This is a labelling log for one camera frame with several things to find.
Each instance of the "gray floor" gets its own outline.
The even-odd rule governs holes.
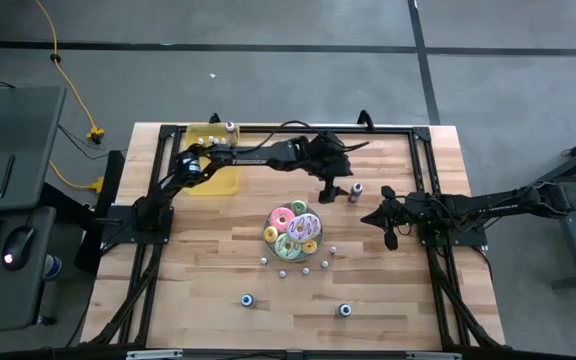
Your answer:
[[[414,45],[405,0],[46,0],[60,38],[216,44]],[[418,0],[428,46],[576,48],[576,1]],[[0,37],[49,39],[31,0],[0,0]],[[367,109],[378,123],[428,124],[416,55],[63,51],[62,65],[108,133],[127,147],[136,121],[351,123]],[[63,84],[48,50],[0,50],[0,80]],[[458,127],[474,194],[519,187],[576,144],[576,58],[431,56],[442,124]],[[61,120],[89,126],[69,95]],[[103,160],[53,160],[73,182],[103,175]],[[90,193],[48,181],[82,202]],[[553,293],[573,274],[556,222],[507,218],[489,230],[495,292],[509,345],[576,355],[576,290]],[[63,321],[47,343],[39,333],[6,348],[58,346],[83,307],[87,279],[63,285],[54,301]]]

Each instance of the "donut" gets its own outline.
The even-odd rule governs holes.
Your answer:
[[[304,243],[321,232],[321,220],[313,214],[303,214],[292,219],[286,233],[292,241]]]
[[[295,213],[293,213],[292,210],[285,207],[278,207],[270,213],[268,221],[270,222],[270,226],[277,228],[277,231],[285,232],[286,226],[288,226],[290,220],[294,218]]]
[[[317,251],[317,242],[315,240],[308,240],[301,246],[301,251],[306,254],[312,254]]]
[[[292,260],[301,254],[301,244],[290,240],[286,234],[281,234],[275,242],[275,252],[282,259]]]
[[[292,204],[290,204],[290,208],[295,213],[295,215],[299,216],[299,215],[306,212],[306,210],[308,209],[308,206],[306,205],[305,202],[303,202],[301,200],[296,200],[296,201],[293,201]]]
[[[266,240],[267,242],[275,242],[275,240],[277,240],[277,236],[279,236],[279,232],[277,231],[277,228],[274,226],[268,226],[265,230],[264,230],[264,240]]]

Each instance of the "wooden table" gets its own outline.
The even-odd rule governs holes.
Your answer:
[[[132,204],[146,193],[160,125],[135,125],[118,204]],[[469,194],[455,127],[430,129],[442,192]],[[265,136],[243,134],[240,145],[257,144]],[[273,140],[293,136],[276,135]],[[340,138],[352,145],[366,135]],[[301,170],[286,173],[265,167],[242,168],[234,196],[181,192],[173,202],[173,235],[164,247],[148,347],[440,349],[428,263],[415,230],[399,236],[399,249],[391,252],[380,229],[359,222],[377,208],[382,185],[400,194],[415,191],[408,141],[400,135],[369,139],[370,145],[349,153],[355,176],[336,180],[345,189],[355,182],[363,184],[364,194],[356,204],[343,197],[333,204],[318,204],[322,182]],[[421,144],[418,148],[425,159]],[[325,236],[322,251],[305,263],[289,264],[269,256],[260,236],[268,213],[297,199],[316,209]],[[338,254],[331,258],[328,249],[333,245]],[[135,245],[124,244],[102,259],[82,341],[97,335],[124,300],[134,252]],[[269,259],[266,266],[259,263],[263,256]],[[330,267],[322,269],[322,260],[328,260]],[[464,301],[490,335],[503,342],[485,262],[469,248],[456,248],[455,260]],[[310,267],[310,275],[302,275],[304,266]],[[280,279],[279,270],[288,276]],[[255,296],[254,309],[239,304],[246,293]],[[352,305],[353,315],[336,318],[334,310],[344,302]],[[447,306],[446,312],[457,341],[452,307]],[[135,314],[136,324],[140,310]],[[131,336],[136,329],[133,326]]]

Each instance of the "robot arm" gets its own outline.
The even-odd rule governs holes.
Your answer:
[[[175,170],[161,180],[145,197],[133,205],[133,216],[138,227],[156,221],[160,209],[166,208],[182,188],[194,187],[208,181],[217,170],[225,166],[268,166],[277,171],[303,169],[309,175],[325,182],[319,202],[333,202],[335,196],[346,193],[333,185],[335,177],[350,176],[350,162],[346,152],[367,143],[346,147],[331,132],[324,132],[309,141],[299,136],[270,146],[191,145],[179,153]],[[210,163],[203,170],[199,158],[207,157]]]
[[[388,186],[381,188],[381,194],[384,200],[379,208],[363,217],[361,222],[383,229],[389,250],[398,247],[393,229],[400,225],[425,224],[439,231],[465,233],[496,217],[533,214],[556,219],[573,211],[561,186],[550,182],[475,197],[421,192],[397,196]],[[402,198],[405,199],[403,203],[398,200]]]

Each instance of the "yellow tray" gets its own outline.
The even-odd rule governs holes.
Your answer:
[[[239,138],[239,126],[236,128],[237,138]],[[182,148],[187,149],[191,144],[199,142],[199,138],[203,138],[208,144],[208,136],[213,136],[218,139],[228,139],[228,132],[226,131],[226,124],[192,124],[186,128]],[[199,159],[199,165],[203,170],[210,160],[205,157]],[[237,192],[239,188],[239,168],[238,167],[224,167],[217,170],[215,174],[203,184],[197,185],[192,188],[185,188],[184,191],[190,195],[232,195]]]

